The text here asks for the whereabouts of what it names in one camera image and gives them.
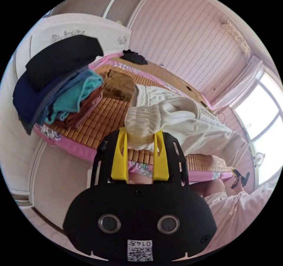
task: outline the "qr code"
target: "qr code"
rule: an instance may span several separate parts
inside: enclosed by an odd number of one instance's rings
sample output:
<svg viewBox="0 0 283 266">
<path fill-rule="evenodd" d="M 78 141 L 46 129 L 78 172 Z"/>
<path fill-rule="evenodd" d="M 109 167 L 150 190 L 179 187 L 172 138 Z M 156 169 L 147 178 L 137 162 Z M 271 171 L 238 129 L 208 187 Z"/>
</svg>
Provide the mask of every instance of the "qr code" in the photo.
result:
<svg viewBox="0 0 283 266">
<path fill-rule="evenodd" d="M 151 240 L 128 240 L 128 261 L 153 261 Z"/>
</svg>

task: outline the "camera lens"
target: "camera lens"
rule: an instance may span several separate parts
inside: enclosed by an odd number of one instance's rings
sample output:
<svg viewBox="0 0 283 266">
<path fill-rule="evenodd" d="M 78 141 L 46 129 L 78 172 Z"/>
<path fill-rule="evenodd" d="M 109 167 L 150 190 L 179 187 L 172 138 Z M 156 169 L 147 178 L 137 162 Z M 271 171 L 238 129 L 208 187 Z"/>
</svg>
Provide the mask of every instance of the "camera lens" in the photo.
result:
<svg viewBox="0 0 283 266">
<path fill-rule="evenodd" d="M 178 218 L 173 215 L 165 215 L 157 223 L 158 230 L 163 234 L 173 234 L 178 230 L 179 226 Z"/>
<path fill-rule="evenodd" d="M 99 218 L 98 226 L 103 232 L 113 234 L 121 228 L 121 222 L 115 215 L 105 214 Z"/>
</svg>

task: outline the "cable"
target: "cable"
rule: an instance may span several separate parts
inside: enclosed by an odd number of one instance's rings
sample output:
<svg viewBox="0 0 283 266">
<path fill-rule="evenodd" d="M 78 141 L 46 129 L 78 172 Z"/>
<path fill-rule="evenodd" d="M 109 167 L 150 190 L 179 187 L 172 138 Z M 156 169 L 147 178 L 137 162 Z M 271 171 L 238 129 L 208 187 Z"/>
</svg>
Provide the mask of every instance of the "cable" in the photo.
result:
<svg viewBox="0 0 283 266">
<path fill-rule="evenodd" d="M 217 116 L 219 116 L 220 114 L 222 114 L 224 116 L 224 120 L 223 122 L 221 122 L 222 124 L 224 124 L 224 121 L 225 121 L 225 115 L 223 113 L 217 113 Z"/>
</svg>

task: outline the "teal towel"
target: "teal towel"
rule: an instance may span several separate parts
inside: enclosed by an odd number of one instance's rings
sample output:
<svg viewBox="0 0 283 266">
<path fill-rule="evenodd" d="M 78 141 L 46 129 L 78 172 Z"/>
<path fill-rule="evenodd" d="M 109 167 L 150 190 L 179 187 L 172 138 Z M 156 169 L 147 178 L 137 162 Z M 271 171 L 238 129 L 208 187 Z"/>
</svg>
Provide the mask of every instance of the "teal towel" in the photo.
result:
<svg viewBox="0 0 283 266">
<path fill-rule="evenodd" d="M 52 124 L 55 119 L 63 121 L 69 113 L 78 113 L 80 111 L 80 102 L 103 84 L 103 78 L 90 69 L 80 73 L 80 75 L 82 80 L 55 100 L 51 120 L 45 118 L 47 124 Z"/>
</svg>

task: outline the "folded clothes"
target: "folded clothes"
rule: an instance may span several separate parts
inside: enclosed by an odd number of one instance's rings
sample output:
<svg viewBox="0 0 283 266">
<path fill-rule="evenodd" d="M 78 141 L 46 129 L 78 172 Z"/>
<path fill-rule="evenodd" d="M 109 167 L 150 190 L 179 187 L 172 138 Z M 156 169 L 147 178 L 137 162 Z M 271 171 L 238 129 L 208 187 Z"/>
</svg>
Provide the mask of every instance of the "folded clothes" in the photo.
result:
<svg viewBox="0 0 283 266">
<path fill-rule="evenodd" d="M 102 92 L 100 93 L 100 95 L 93 100 L 92 105 L 90 107 L 85 107 L 85 111 L 82 111 L 80 116 L 78 116 L 78 118 L 76 118 L 76 122 L 73 125 L 73 127 L 75 127 L 76 129 L 78 129 L 80 127 L 80 125 L 82 124 L 82 122 L 87 119 L 91 113 L 93 112 L 93 110 L 97 107 L 97 105 L 100 103 L 100 101 L 102 100 Z"/>
<path fill-rule="evenodd" d="M 97 38 L 75 35 L 62 39 L 30 59 L 26 65 L 28 81 L 40 91 L 58 76 L 93 62 L 97 56 L 103 57 Z"/>
<path fill-rule="evenodd" d="M 64 120 L 69 113 L 78 113 L 81 101 L 103 84 L 102 77 L 90 69 L 80 73 L 79 76 L 81 80 L 61 94 L 52 104 L 52 114 L 50 118 L 45 119 L 47 124 L 52 124 L 57 116 L 60 120 Z"/>
<path fill-rule="evenodd" d="M 78 113 L 69 113 L 64 121 L 55 120 L 54 124 L 69 129 L 78 128 L 91 112 L 96 108 L 102 99 L 102 87 L 95 89 L 85 100 L 80 103 L 80 111 Z"/>
<path fill-rule="evenodd" d="M 13 105 L 28 135 L 31 135 L 33 126 L 39 118 L 44 120 L 47 114 L 47 107 L 50 105 L 54 95 L 80 72 L 81 68 L 58 76 L 41 91 L 36 91 L 31 87 L 27 71 L 19 78 L 13 92 Z"/>
<path fill-rule="evenodd" d="M 135 82 L 130 76 L 110 70 L 104 79 L 103 97 L 129 102 Z"/>
<path fill-rule="evenodd" d="M 46 106 L 44 108 L 44 110 L 41 112 L 40 116 L 38 117 L 38 119 L 36 120 L 36 123 L 39 125 L 43 125 L 45 122 L 45 118 L 47 117 L 47 115 L 50 114 L 50 110 L 52 111 L 52 103 L 65 91 L 67 91 L 69 88 L 73 87 L 75 84 L 77 84 L 80 80 L 81 80 L 81 75 L 80 73 L 84 72 L 88 70 L 88 65 L 82 67 L 81 69 L 79 69 L 76 72 L 76 75 L 71 78 L 69 81 L 67 81 L 60 89 L 59 91 L 52 97 L 52 99 L 50 100 L 50 104 L 48 106 Z"/>
</svg>

